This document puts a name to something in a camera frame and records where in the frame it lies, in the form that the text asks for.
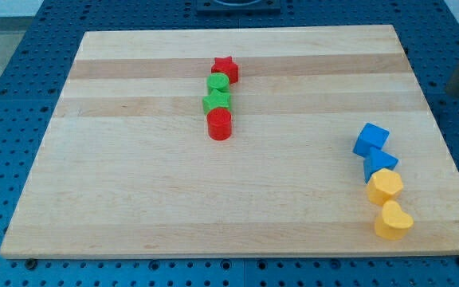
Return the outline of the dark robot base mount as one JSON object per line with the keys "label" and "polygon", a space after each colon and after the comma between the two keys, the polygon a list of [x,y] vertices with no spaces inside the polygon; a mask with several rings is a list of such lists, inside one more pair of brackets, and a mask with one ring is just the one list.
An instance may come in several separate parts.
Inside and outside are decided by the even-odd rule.
{"label": "dark robot base mount", "polygon": [[281,10],[281,0],[195,0],[199,13],[218,12],[277,12]]}

